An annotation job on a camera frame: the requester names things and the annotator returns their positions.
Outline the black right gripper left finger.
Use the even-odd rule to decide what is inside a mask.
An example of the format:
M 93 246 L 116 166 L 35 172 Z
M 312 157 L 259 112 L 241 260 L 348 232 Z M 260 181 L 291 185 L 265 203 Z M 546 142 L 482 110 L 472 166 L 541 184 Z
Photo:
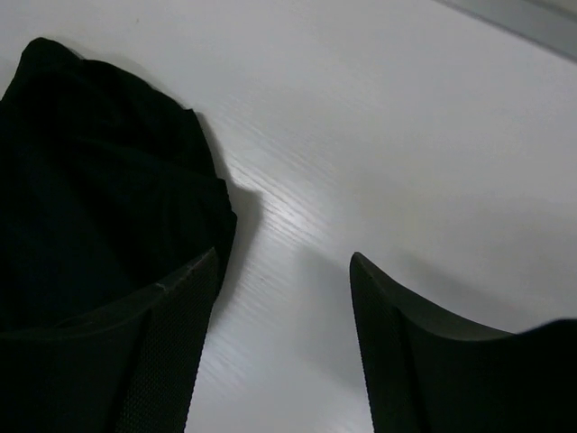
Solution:
M 208 251 L 55 327 L 4 332 L 2 431 L 183 431 L 219 288 Z

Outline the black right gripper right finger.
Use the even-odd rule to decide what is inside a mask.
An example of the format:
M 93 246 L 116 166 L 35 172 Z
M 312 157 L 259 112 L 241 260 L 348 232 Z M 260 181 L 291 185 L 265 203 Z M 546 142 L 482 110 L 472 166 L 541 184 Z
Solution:
M 361 253 L 349 274 L 375 431 L 575 431 L 574 320 L 508 333 L 434 304 Z

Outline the black shorts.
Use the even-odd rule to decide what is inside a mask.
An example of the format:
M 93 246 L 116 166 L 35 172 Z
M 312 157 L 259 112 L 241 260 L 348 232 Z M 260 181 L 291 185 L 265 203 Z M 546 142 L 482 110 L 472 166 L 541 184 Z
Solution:
M 50 327 L 159 281 L 237 217 L 197 115 L 134 74 L 31 41 L 1 100 L 1 328 Z

